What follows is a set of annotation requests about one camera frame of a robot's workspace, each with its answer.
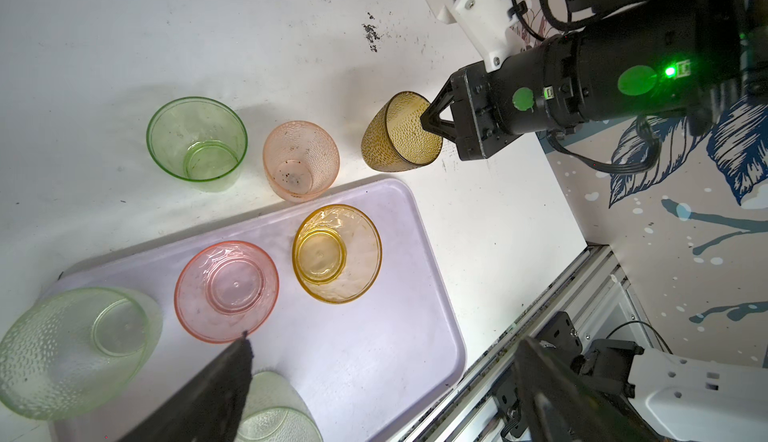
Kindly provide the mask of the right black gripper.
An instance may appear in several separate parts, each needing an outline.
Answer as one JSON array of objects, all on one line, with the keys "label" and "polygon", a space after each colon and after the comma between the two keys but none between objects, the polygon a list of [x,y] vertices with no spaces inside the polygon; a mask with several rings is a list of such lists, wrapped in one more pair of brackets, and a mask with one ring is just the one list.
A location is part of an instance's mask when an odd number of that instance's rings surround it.
[{"label": "right black gripper", "polygon": [[454,142],[464,161],[488,159],[526,133],[574,128],[576,48],[574,36],[553,36],[495,72],[482,62],[457,70],[421,114],[422,128]]}]

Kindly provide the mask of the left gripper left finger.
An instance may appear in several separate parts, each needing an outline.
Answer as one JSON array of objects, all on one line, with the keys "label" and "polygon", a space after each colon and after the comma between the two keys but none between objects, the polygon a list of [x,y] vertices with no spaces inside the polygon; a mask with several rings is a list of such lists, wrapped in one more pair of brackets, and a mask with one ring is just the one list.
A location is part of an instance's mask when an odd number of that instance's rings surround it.
[{"label": "left gripper left finger", "polygon": [[252,347],[241,335],[124,441],[233,441],[252,380]]}]

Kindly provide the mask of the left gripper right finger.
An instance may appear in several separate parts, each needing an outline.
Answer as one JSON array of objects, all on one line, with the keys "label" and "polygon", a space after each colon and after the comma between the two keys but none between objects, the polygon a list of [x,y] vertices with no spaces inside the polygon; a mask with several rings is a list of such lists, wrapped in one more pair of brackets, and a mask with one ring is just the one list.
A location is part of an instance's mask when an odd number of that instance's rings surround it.
[{"label": "left gripper right finger", "polygon": [[[531,337],[523,338],[517,345],[514,360],[520,362],[523,347],[536,348]],[[655,441],[656,434],[644,423],[634,421],[598,392],[590,388],[567,368],[564,380],[548,396],[553,406],[573,430],[575,439],[580,441]],[[533,421],[532,404],[527,401],[524,411],[529,423],[529,432],[534,441],[547,441],[545,430]]]}]

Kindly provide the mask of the dark amber textured glass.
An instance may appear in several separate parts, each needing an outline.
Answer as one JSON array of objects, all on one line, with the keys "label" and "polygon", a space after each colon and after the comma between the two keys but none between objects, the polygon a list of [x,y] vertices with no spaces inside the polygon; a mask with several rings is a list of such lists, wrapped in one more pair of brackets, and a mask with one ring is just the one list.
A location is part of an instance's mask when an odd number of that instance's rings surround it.
[{"label": "dark amber textured glass", "polygon": [[402,172],[432,164],[443,138],[423,129],[421,116],[430,102],[417,92],[399,92],[381,108],[362,137],[365,163],[381,172]]}]

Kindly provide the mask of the tall pale green glass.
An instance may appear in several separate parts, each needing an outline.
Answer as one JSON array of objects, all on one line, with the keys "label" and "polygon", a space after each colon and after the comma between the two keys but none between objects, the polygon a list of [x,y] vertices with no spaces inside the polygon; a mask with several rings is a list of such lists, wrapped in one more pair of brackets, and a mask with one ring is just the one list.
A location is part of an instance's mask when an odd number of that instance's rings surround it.
[{"label": "tall pale green glass", "polygon": [[307,405],[290,382],[273,371],[255,374],[236,441],[322,441]]}]

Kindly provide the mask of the pink faceted glass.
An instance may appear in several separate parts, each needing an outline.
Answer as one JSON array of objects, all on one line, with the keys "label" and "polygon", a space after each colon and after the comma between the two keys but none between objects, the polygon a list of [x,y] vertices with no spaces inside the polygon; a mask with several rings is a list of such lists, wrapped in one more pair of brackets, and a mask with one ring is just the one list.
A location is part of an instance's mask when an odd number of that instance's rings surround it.
[{"label": "pink faceted glass", "polygon": [[280,291],[275,262],[261,247],[229,240],[208,246],[180,272],[174,309],[194,338],[224,344],[261,327]]}]

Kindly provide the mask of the pale green short glass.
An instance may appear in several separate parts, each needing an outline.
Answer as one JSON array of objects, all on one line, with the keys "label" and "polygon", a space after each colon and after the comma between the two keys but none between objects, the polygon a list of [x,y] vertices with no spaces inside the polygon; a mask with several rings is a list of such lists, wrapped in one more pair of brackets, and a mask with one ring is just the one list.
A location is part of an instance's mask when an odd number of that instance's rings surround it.
[{"label": "pale green short glass", "polygon": [[122,287],[61,292],[25,312],[1,341],[1,401],[43,421],[83,415],[119,395],[163,328],[151,297]]}]

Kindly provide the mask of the yellow faceted glass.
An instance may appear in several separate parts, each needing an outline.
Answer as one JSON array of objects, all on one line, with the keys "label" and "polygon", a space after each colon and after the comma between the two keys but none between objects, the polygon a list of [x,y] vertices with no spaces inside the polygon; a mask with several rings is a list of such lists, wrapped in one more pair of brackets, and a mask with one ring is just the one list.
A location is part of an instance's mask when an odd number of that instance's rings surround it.
[{"label": "yellow faceted glass", "polygon": [[373,221],[360,209],[330,204],[299,226],[292,265],[299,284],[313,298],[344,304],[361,297],[381,269],[383,247]]}]

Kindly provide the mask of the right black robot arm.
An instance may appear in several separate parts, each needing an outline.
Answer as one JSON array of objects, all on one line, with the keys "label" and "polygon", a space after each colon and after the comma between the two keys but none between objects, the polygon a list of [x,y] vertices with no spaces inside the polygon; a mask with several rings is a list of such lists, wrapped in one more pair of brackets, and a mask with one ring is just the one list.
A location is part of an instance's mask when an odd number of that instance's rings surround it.
[{"label": "right black robot arm", "polygon": [[[736,108],[767,102],[766,0],[538,0],[551,36],[532,28],[525,0],[427,0],[458,24],[480,60],[454,72],[420,118],[464,160],[487,159],[535,133],[564,152],[592,121],[629,116],[610,162],[613,194],[632,179],[668,176],[672,137],[733,140],[766,154],[760,130],[737,129]],[[519,343],[489,391],[504,441],[763,441],[767,372],[698,361],[657,338],[610,331],[579,340],[559,311]]]}]

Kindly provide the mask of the pale pink textured glass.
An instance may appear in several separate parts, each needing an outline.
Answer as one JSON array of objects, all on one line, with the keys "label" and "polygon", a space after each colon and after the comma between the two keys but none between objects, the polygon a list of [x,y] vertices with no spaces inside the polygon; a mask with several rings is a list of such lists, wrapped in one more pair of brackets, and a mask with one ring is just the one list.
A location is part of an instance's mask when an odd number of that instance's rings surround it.
[{"label": "pale pink textured glass", "polygon": [[294,203],[318,198],[334,184],[340,170],[334,139],[321,126],[305,120],[274,128],[265,140],[262,159],[273,191]]}]

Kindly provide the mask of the small bright green glass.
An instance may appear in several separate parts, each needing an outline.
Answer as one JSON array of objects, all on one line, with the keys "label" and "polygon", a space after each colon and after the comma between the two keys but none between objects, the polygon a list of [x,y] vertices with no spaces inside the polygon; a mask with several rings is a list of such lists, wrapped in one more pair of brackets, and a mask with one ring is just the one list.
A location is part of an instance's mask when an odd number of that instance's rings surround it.
[{"label": "small bright green glass", "polygon": [[222,192],[235,184],[249,147],[240,116],[203,96],[161,106],[149,120],[145,139],[164,172],[205,192]]}]

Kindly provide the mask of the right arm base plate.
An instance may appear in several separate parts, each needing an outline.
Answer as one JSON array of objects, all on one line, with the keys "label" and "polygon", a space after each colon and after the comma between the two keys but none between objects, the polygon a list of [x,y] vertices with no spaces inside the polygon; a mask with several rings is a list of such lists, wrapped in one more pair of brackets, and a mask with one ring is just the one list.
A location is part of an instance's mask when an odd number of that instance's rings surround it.
[{"label": "right arm base plate", "polygon": [[538,345],[523,347],[520,362],[513,362],[497,379],[491,395],[502,423],[502,441],[533,439],[524,411],[529,401],[533,421],[545,430],[547,441],[573,441],[575,434],[548,398],[564,380],[564,371],[583,351],[577,331],[565,311],[557,311],[533,337]]}]

